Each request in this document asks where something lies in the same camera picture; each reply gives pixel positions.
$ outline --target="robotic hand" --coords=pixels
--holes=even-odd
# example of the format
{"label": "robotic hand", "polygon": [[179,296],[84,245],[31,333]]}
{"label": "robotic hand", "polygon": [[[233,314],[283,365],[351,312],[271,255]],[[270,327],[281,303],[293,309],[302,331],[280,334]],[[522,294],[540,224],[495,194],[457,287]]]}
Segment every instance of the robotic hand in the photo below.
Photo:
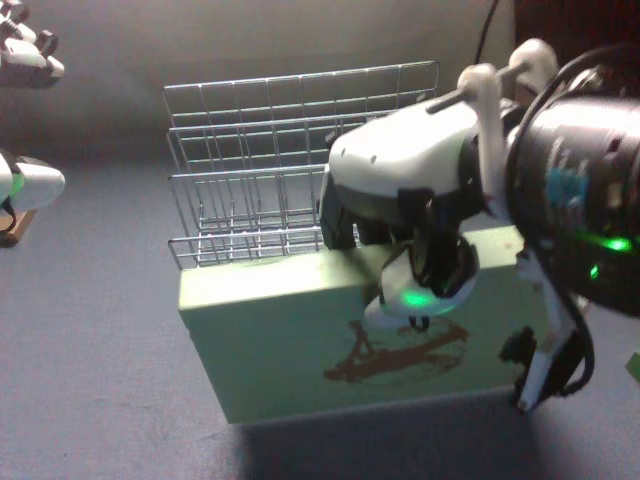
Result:
{"label": "robotic hand", "polygon": [[[0,87],[49,88],[64,74],[64,66],[52,56],[57,37],[46,30],[36,35],[23,24],[28,17],[21,1],[0,1]],[[0,215],[13,219],[0,233],[13,229],[17,212],[50,204],[64,185],[62,173],[45,162],[0,149]]]}
{"label": "robotic hand", "polygon": [[[601,49],[558,71],[551,47],[529,40],[508,67],[468,67],[451,94],[333,141],[325,244],[355,247],[355,224],[362,244],[396,248],[365,310],[370,325],[425,330],[468,297],[478,259],[459,227],[484,210],[523,235],[518,270],[541,288],[549,316],[540,344],[525,328],[500,352],[525,368],[514,405],[527,412],[586,385],[593,344],[575,297],[640,314],[640,102],[604,95],[597,68],[639,51]],[[530,106],[502,98],[511,82],[537,95]]]}

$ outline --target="wire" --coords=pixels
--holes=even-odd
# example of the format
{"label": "wire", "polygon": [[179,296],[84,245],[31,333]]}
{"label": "wire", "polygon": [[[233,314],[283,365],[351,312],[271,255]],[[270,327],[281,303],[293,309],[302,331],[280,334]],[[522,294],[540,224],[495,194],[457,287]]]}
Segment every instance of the wire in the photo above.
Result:
{"label": "wire", "polygon": [[500,0],[493,0],[491,9],[487,14],[487,19],[484,21],[484,26],[482,27],[482,33],[480,34],[480,41],[478,42],[478,49],[476,50],[476,57],[473,62],[473,65],[478,65],[480,63],[480,58],[482,57],[482,49],[484,48],[484,42],[487,39],[489,26],[491,25],[491,20],[493,19],[493,15],[494,13],[496,13],[496,9],[498,8],[498,3],[500,3]]}
{"label": "wire", "polygon": [[577,381],[565,386],[565,388],[560,392],[560,395],[563,396],[568,396],[576,393],[584,386],[586,386],[589,383],[589,380],[591,380],[593,371],[595,369],[593,339],[591,338],[591,333],[589,332],[589,328],[584,320],[584,317],[571,298],[571,295],[555,280],[540,244],[539,236],[536,234],[536,232],[533,231],[532,224],[527,222],[526,218],[524,218],[524,215],[521,215],[520,211],[517,208],[518,203],[516,182],[518,171],[518,154],[520,152],[522,140],[527,133],[527,130],[533,123],[533,120],[542,110],[544,110],[549,102],[549,99],[551,99],[558,87],[560,87],[560,85],[564,81],[568,81],[583,70],[593,68],[600,63],[620,63],[625,60],[640,60],[640,46],[633,44],[619,44],[611,47],[599,48],[587,52],[565,65],[560,70],[560,72],[558,72],[558,75],[555,77],[555,79],[553,79],[545,87],[544,91],[533,101],[533,103],[527,110],[527,113],[520,123],[520,128],[516,134],[516,137],[507,156],[505,187],[507,192],[507,204],[513,223],[522,234],[525,242],[527,242],[527,244],[536,255],[545,276],[549,279],[551,286],[553,287],[556,294],[562,301],[563,306],[566,308],[567,312],[573,319],[578,335],[581,337],[585,348],[585,363],[582,376]]}

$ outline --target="table surface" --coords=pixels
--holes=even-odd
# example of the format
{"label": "table surface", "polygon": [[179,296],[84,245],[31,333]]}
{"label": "table surface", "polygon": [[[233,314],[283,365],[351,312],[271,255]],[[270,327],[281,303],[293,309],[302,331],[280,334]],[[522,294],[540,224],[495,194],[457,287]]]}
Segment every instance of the table surface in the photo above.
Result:
{"label": "table surface", "polygon": [[0,479],[640,478],[640,322],[597,308],[591,384],[528,417],[499,390],[229,426],[177,313],[162,139],[48,154],[67,189],[0,253]]}

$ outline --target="light green cardboard box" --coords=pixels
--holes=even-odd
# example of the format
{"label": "light green cardboard box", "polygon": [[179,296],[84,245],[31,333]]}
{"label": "light green cardboard box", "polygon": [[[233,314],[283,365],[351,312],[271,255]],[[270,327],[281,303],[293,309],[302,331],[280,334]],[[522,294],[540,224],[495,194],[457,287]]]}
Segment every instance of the light green cardboard box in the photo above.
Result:
{"label": "light green cardboard box", "polygon": [[544,335],[543,300],[515,272],[511,227],[471,232],[481,272],[469,299],[420,333],[363,323],[388,247],[182,272],[180,314],[230,423],[510,385],[504,341]]}

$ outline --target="metal wire rack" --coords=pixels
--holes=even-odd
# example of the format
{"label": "metal wire rack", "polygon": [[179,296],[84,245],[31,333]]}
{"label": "metal wire rack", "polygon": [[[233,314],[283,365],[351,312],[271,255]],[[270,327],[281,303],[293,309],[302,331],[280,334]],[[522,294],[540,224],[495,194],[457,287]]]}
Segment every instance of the metal wire rack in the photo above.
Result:
{"label": "metal wire rack", "polygon": [[178,267],[323,248],[327,136],[435,97],[438,75],[438,62],[425,61],[165,87]]}

